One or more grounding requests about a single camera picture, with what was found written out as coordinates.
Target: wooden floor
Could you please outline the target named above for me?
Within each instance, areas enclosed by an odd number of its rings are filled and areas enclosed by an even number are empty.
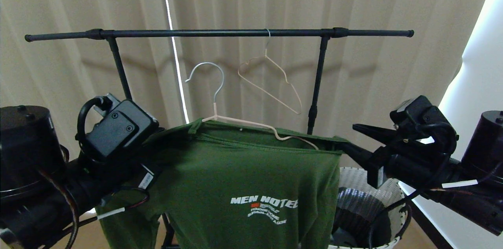
[[[162,222],[159,228],[156,249],[160,248],[162,245],[162,241],[164,240],[164,236],[166,234],[166,230]],[[58,244],[56,244],[54,249],[63,249],[68,241],[68,236],[63,240],[60,240]],[[7,246],[2,242],[1,248],[7,248]],[[74,249],[107,249],[108,244],[106,243],[105,236],[101,231],[101,227],[99,227],[99,222],[93,222],[86,226],[83,226],[79,230],[79,235],[77,236],[77,240],[73,246]],[[435,245],[431,240],[426,236],[424,231],[420,228],[420,226],[414,221],[411,220],[408,229],[404,233],[404,238],[401,240],[396,246],[395,249],[435,249]]]

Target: white woven basket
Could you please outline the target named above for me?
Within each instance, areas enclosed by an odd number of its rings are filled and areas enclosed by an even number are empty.
[[[355,167],[341,167],[341,175],[339,179],[339,187],[345,187],[349,191],[354,190],[358,193],[363,193],[364,196],[373,197],[378,199],[385,207],[391,205],[392,203],[402,199],[404,197],[404,192],[402,192],[398,181],[396,179],[388,179],[383,186],[379,189],[375,189],[367,184],[367,171],[362,168]],[[351,199],[344,199],[342,196],[344,193],[339,194],[338,209],[345,209],[347,211],[358,213],[360,216],[365,218],[368,222],[371,222],[375,216],[379,213],[379,209],[376,207],[370,207],[368,204],[363,205],[366,201],[358,199],[358,201],[352,201]],[[408,211],[400,211],[402,206],[397,207],[388,213],[391,222],[391,236],[392,239],[376,249],[391,249],[401,239],[401,234],[408,226],[406,224],[407,215],[411,214]],[[342,247],[329,245],[329,249],[356,249],[356,247]]]

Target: wire hanger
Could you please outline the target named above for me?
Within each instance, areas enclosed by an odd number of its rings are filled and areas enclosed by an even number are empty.
[[[214,112],[214,115],[211,116],[211,117],[203,119],[203,122],[206,122],[208,120],[225,119],[225,120],[232,121],[232,122],[238,122],[238,123],[244,123],[244,124],[261,126],[261,127],[265,127],[265,128],[268,128],[268,129],[271,129],[272,131],[274,131],[275,138],[277,138],[280,141],[285,141],[285,140],[288,140],[290,138],[297,138],[297,139],[302,140],[302,141],[306,142],[307,144],[311,145],[314,149],[319,150],[316,145],[314,145],[313,143],[311,143],[311,142],[309,142],[309,141],[307,141],[307,140],[305,140],[303,138],[300,138],[300,137],[297,137],[297,136],[280,137],[279,134],[278,134],[278,131],[274,127],[272,127],[270,125],[266,125],[266,124],[262,124],[262,123],[258,123],[258,122],[253,122],[253,121],[248,121],[248,120],[242,120],[242,119],[235,119],[235,118],[230,118],[230,117],[225,117],[225,116],[218,115],[217,114],[217,103],[216,103],[216,101],[217,101],[217,94],[218,94],[218,92],[220,92],[220,90],[223,87],[223,84],[225,83],[225,75],[223,73],[222,68],[219,65],[217,65],[215,63],[212,63],[212,62],[202,62],[202,63],[199,63],[198,65],[196,65],[192,69],[192,71],[191,71],[191,73],[189,75],[189,78],[187,80],[185,80],[185,83],[189,82],[192,79],[192,75],[194,74],[194,71],[199,66],[205,65],[205,64],[210,64],[210,65],[216,66],[216,68],[218,68],[220,70],[220,73],[222,74],[222,82],[220,84],[220,87],[216,90],[215,95],[213,96],[213,112]]]
[[[241,77],[242,79],[244,79],[246,82],[250,83],[251,85],[257,87],[258,89],[262,90],[264,93],[266,93],[267,95],[271,96],[274,100],[277,100],[280,104],[282,104],[283,106],[286,106],[288,109],[290,109],[291,111],[293,111],[294,113],[296,113],[297,115],[300,115],[302,113],[302,101],[300,100],[300,97],[299,97],[299,94],[297,93],[297,90],[295,89],[295,87],[293,86],[293,84],[291,84],[290,82],[288,82],[288,79],[286,77],[286,72],[277,64],[275,63],[269,56],[267,56],[267,47],[269,46],[269,42],[271,41],[271,31],[269,31],[269,29],[266,29],[267,32],[269,33],[269,40],[267,41],[266,43],[266,49],[264,49],[264,56],[260,56],[260,57],[254,57],[254,58],[250,58],[248,61],[244,62],[244,63],[241,63],[241,65],[239,65],[239,68],[237,68],[237,75],[239,75],[239,77]],[[270,62],[272,62],[275,66],[277,66],[277,68],[279,68],[281,70],[281,72],[283,73],[283,75],[285,76],[285,81],[288,85],[290,85],[292,88],[293,88],[293,91],[295,92],[295,95],[297,96],[297,99],[299,100],[299,104],[300,104],[300,111],[295,111],[294,109],[292,109],[291,107],[289,107],[287,104],[285,104],[284,102],[282,102],[282,100],[274,97],[273,95],[271,95],[271,93],[267,92],[266,90],[264,90],[263,88],[259,87],[258,85],[252,83],[250,80],[246,79],[243,75],[241,75],[241,66],[243,65],[249,65],[250,64],[250,61],[252,60],[255,60],[255,59],[266,59]]]

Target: curtain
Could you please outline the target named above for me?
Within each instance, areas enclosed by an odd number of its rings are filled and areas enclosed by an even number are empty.
[[[390,127],[401,101],[426,95],[438,104],[461,65],[461,54],[484,0],[168,0],[173,29],[414,29],[413,38],[347,37],[329,41],[314,134],[339,135],[363,147],[353,123]],[[1,0],[0,101],[50,109],[60,142],[73,139],[82,104],[124,94],[105,41],[27,43],[25,34],[103,29],[169,29],[165,0]],[[197,63],[219,64],[226,77],[219,114],[305,132],[320,38],[273,37],[268,55],[287,73],[303,106],[296,115],[237,75],[264,54],[268,38],[176,38],[181,80]],[[185,123],[170,38],[119,38],[135,102],[164,127]],[[280,70],[257,60],[244,76],[298,109]],[[182,88],[190,121],[212,115],[219,71],[201,67]],[[88,118],[88,130],[98,117]]]

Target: clothing rack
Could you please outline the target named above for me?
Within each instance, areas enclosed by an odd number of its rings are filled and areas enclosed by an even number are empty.
[[[26,35],[28,42],[42,40],[60,40],[66,38],[91,38],[94,40],[106,40],[114,56],[117,72],[124,89],[124,95],[132,100],[131,90],[124,72],[122,59],[117,46],[117,38],[144,38],[144,37],[321,37],[319,48],[318,67],[314,81],[314,92],[311,108],[308,114],[307,134],[313,133],[314,122],[318,115],[318,94],[321,85],[321,74],[325,61],[325,52],[331,38],[347,36],[395,36],[412,37],[413,30],[352,30],[342,27],[328,29],[210,29],[210,30],[103,30],[91,29],[85,32],[54,33]]]

